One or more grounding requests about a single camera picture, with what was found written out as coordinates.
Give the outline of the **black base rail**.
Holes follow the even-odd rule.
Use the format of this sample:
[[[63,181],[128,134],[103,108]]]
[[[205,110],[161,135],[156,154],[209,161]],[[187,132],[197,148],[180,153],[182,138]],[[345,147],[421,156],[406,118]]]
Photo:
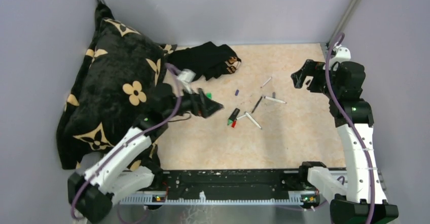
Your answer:
[[[124,204],[304,205],[322,198],[298,169],[164,171],[150,188],[126,197]]]

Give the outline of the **black folded cloth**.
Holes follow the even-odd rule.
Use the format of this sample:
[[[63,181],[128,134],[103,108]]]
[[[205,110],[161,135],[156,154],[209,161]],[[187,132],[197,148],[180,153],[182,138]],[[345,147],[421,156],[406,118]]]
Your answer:
[[[242,62],[231,47],[226,44],[217,46],[213,42],[175,51],[168,55],[167,61],[180,70],[193,71],[194,81],[201,77],[208,81],[218,79],[222,75],[233,74]]]

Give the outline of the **black floral plush pillow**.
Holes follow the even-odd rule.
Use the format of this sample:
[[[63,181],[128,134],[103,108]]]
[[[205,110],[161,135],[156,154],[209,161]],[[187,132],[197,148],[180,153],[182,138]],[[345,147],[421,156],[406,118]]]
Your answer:
[[[147,108],[149,93],[166,75],[176,45],[160,44],[95,9],[95,31],[60,118],[56,143],[61,167],[76,169],[83,156],[108,153]]]

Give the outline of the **black thin pen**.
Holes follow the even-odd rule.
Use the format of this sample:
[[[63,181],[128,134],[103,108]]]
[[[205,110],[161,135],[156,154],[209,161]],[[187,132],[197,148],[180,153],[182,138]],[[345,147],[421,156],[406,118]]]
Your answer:
[[[264,96],[261,96],[261,97],[259,98],[259,100],[256,102],[256,104],[255,104],[254,108],[253,108],[253,109],[252,109],[252,111],[251,111],[251,114],[253,114],[253,113],[255,112],[255,110],[256,110],[256,109],[257,109],[257,107],[259,106],[260,102],[262,101],[263,97],[264,97]]]

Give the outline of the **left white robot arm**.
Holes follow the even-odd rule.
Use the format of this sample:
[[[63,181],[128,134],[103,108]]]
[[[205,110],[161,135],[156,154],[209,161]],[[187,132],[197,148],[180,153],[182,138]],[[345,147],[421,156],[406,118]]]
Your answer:
[[[177,86],[177,90],[179,96],[170,84],[157,85],[147,99],[146,111],[120,142],[92,167],[68,178],[68,200],[76,223],[99,223],[125,197],[147,187],[159,189],[163,177],[157,167],[138,166],[135,171],[126,168],[167,130],[171,118],[187,112],[208,118],[224,107],[201,88],[194,92]]]

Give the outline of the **black green highlighter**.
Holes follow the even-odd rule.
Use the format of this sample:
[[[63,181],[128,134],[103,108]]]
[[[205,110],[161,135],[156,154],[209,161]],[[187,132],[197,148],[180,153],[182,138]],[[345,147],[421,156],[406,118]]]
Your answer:
[[[237,116],[238,116],[239,112],[240,112],[240,109],[238,109],[238,108],[235,108],[235,109],[233,110],[233,112],[230,114],[230,116],[229,116],[229,118],[228,118],[227,125],[231,125],[231,124],[233,124],[233,122],[236,120],[236,118],[237,118]]]

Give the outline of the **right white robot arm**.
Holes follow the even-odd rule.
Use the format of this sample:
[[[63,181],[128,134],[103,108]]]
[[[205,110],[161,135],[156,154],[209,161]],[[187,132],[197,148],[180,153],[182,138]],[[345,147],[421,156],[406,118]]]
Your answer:
[[[343,145],[347,183],[335,179],[322,163],[304,162],[298,185],[317,188],[330,204],[333,223],[389,223],[399,217],[399,209],[388,202],[378,174],[372,109],[361,98],[365,69],[351,61],[350,50],[342,45],[336,45],[328,57],[328,62],[306,60],[291,78],[295,88],[306,86],[328,97]]]

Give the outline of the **white pen with clip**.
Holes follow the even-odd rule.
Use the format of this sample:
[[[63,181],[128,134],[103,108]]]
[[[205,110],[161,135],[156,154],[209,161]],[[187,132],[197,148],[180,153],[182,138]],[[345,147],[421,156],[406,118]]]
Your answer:
[[[285,101],[283,101],[283,100],[276,99],[276,98],[273,98],[273,97],[263,96],[263,98],[264,98],[264,99],[266,99],[266,100],[270,100],[270,101],[277,102],[277,103],[283,103],[283,104],[286,104],[286,103],[287,103],[287,102],[285,102]]]

